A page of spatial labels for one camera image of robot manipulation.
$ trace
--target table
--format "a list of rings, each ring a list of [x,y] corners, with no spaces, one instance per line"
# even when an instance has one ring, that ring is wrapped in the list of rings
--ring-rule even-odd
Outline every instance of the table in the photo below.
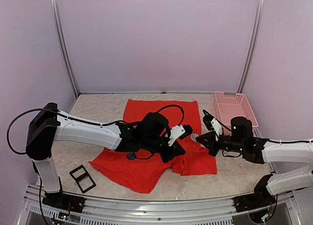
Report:
[[[133,100],[177,100],[198,101],[201,117],[202,109],[215,115],[211,94],[95,94],[80,95],[71,114],[91,120],[111,122],[122,119],[128,99]],[[202,133],[207,129],[202,123]],[[69,172],[83,164],[97,186],[85,195],[102,198],[143,200],[143,201],[181,201],[233,196],[252,192],[260,178],[269,173],[268,165],[252,164],[240,158],[216,156],[217,175],[180,176],[171,169],[165,171],[150,194],[140,194],[112,182],[95,170],[89,161],[95,159],[103,147],[74,143],[55,142],[52,155],[63,190],[81,194]]]

